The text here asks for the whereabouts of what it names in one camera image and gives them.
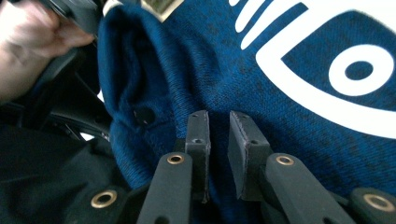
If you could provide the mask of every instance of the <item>white circle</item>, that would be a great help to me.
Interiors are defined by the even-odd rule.
[[[361,80],[347,77],[347,68],[357,62],[367,62],[373,67],[370,76]],[[338,92],[349,96],[361,96],[381,88],[393,73],[394,61],[385,50],[374,45],[358,45],[341,52],[329,70],[329,80]]]

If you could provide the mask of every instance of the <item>blue fabric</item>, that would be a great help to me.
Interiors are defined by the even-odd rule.
[[[307,94],[316,103],[305,105],[306,97],[296,95],[308,92],[308,88],[295,90],[294,82],[295,86],[299,83],[292,78],[279,84],[276,78],[289,70],[279,68],[274,76],[276,68],[270,71],[274,66],[263,60],[272,60],[276,48],[258,52],[268,49],[265,47],[275,43],[287,27],[314,11],[313,7],[303,3],[291,7],[241,48],[249,31],[262,22],[261,15],[277,2],[265,1],[240,33],[235,31],[235,22],[247,1],[230,6],[224,0],[186,0],[165,23],[134,5],[115,7],[103,19],[98,57],[106,108],[114,119],[110,140],[133,188],[150,181],[161,155],[173,150],[176,138],[186,136],[188,115],[205,109],[209,111],[212,139],[211,197],[225,223],[256,220],[249,213],[251,209],[235,199],[227,159],[231,110],[253,117],[275,152],[302,160],[328,190],[347,196],[354,188],[372,187],[396,195],[396,137],[392,134],[396,130],[391,125],[396,111],[392,67],[396,38],[392,27],[373,19],[370,13],[345,10],[281,55],[280,61],[290,71],[319,92],[318,98]],[[284,36],[292,41],[304,27],[295,35]],[[360,89],[352,88],[352,93],[346,93],[336,88],[336,83],[329,80],[329,71],[336,67],[337,57],[351,52],[352,47],[363,52],[383,49],[382,56],[390,61],[389,78],[366,93],[356,93]],[[377,64],[355,61],[346,67],[345,77],[350,80],[359,82],[378,71]],[[292,93],[282,86],[288,82],[292,83]],[[321,101],[323,92],[336,100]],[[378,116],[370,122],[371,117],[360,119],[361,113],[342,107],[352,104],[389,114],[385,131],[379,133],[372,128]],[[137,122],[135,111],[140,108],[150,108],[155,120],[143,125]],[[330,119],[334,114],[349,119]]]

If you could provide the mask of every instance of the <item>printed logo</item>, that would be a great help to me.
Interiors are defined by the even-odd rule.
[[[239,0],[230,0],[235,6]],[[249,0],[235,23],[236,32],[246,29],[248,22],[265,0]],[[274,0],[247,32],[241,49],[248,48],[272,22],[297,4],[308,10],[289,23],[262,46],[256,62],[264,74],[290,99],[334,123],[361,133],[396,139],[396,112],[349,102],[311,85],[287,66],[282,58],[305,41],[326,22],[348,12],[357,12],[396,34],[392,14],[396,4],[387,0]],[[353,63],[365,62],[373,67],[368,77],[359,80],[347,76]],[[335,55],[329,66],[328,80],[333,89],[346,97],[357,97],[381,89],[391,78],[394,59],[382,46],[359,43]]]

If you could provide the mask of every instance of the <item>folded cloth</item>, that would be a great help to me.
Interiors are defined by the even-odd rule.
[[[225,223],[256,220],[235,198],[227,159],[236,110],[326,189],[396,195],[396,28],[386,17],[396,8],[355,5],[190,0],[164,23],[136,5],[111,9],[99,32],[100,83],[129,184],[150,181],[186,136],[188,115],[204,109],[211,198]]]

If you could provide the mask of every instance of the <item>black button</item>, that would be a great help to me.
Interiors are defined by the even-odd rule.
[[[155,114],[147,107],[142,107],[134,111],[134,117],[139,125],[146,126],[154,122]]]

